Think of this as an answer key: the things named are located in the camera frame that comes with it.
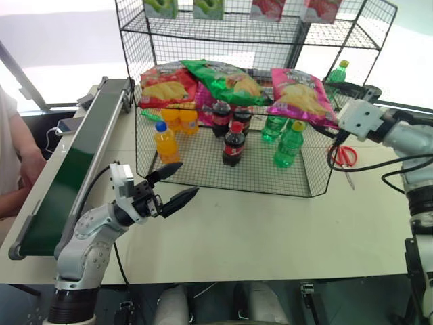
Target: conveyor belt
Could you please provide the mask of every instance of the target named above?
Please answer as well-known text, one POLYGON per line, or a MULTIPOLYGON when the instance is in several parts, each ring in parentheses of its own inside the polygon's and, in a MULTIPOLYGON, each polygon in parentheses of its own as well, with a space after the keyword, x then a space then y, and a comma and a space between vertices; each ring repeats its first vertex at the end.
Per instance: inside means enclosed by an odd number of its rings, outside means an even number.
POLYGON ((83 182, 95 172, 91 170, 92 163, 100 159, 105 150, 129 84, 128 79, 103 80, 37 213, 28 217, 10 248, 11 259, 54 254, 68 218, 75 218, 71 212, 77 204, 77 195, 83 191, 83 182))

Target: green juice box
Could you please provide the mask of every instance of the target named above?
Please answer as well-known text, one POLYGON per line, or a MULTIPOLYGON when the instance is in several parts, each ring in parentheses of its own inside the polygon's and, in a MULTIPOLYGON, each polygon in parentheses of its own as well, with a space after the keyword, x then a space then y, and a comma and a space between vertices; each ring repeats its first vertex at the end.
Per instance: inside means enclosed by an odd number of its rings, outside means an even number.
POLYGON ((223 20, 224 0, 194 0, 195 19, 223 20))
POLYGON ((144 10, 149 18, 170 18, 177 16, 177 0, 144 0, 144 10))

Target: red bottle cap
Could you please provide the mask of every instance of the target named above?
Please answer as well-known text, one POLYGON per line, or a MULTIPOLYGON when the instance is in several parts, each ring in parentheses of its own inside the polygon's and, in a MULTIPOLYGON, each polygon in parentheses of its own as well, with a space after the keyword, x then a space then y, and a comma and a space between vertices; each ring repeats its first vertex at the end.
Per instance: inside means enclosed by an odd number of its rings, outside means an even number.
POLYGON ((240 123, 238 121, 233 121, 231 124, 230 130, 233 133, 241 133, 243 128, 244 128, 244 126, 242 125, 242 123, 240 123))

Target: table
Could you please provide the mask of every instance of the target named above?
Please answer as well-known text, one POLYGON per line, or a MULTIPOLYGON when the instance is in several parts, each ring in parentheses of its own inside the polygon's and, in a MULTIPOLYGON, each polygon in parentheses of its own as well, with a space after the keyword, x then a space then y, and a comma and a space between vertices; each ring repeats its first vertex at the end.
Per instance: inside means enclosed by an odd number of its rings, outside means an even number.
MULTIPOLYGON (((130 164, 135 174, 134 114, 121 113, 100 169, 113 160, 130 164)), ((53 284, 53 257, 11 261, 10 245, 60 167, 73 135, 64 136, 0 249, 0 282, 53 284)), ((359 153, 359 166, 396 158, 373 142, 348 145, 359 153)), ((406 272, 404 239, 411 236, 406 198, 380 181, 400 168, 355 173, 352 191, 343 173, 333 173, 327 194, 291 198, 214 188, 197 196, 168 219, 133 225, 118 239, 131 283, 281 280, 377 276, 406 272)), ((136 182, 141 178, 135 174, 136 182)), ((109 176, 94 187, 89 202, 109 202, 109 176)), ((163 201, 186 186, 159 183, 163 201)), ((124 283, 112 251, 103 284, 124 283)))

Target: wire mesh basket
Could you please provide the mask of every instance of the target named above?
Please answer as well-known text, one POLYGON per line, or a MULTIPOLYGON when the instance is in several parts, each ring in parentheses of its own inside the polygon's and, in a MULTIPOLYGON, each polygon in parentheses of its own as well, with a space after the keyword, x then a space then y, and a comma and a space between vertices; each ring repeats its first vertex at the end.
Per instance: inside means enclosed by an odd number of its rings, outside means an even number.
MULTIPOLYGON (((396 7, 384 0, 345 0, 334 24, 307 24, 300 19, 304 0, 287 0, 280 23, 249 19, 251 0, 226 0, 224 19, 194 20, 192 0, 179 0, 176 19, 148 18, 142 0, 116 0, 128 74, 140 74, 157 64, 184 59, 207 59, 240 68, 295 68, 304 46, 335 47, 331 71, 346 50, 365 51, 365 65, 356 71, 363 84, 382 50, 396 7)), ((266 89, 272 95, 271 88, 266 89)), ((140 97, 137 87, 136 97, 140 97)), ((312 127, 294 164, 273 164, 277 144, 260 140, 266 107, 254 107, 242 159, 236 167, 223 164, 223 141, 204 125, 194 136, 177 134, 183 167, 166 181, 252 192, 313 197, 324 194, 330 169, 326 163, 331 140, 312 127)), ((136 111, 137 173, 145 176, 161 166, 153 141, 154 121, 136 111)))

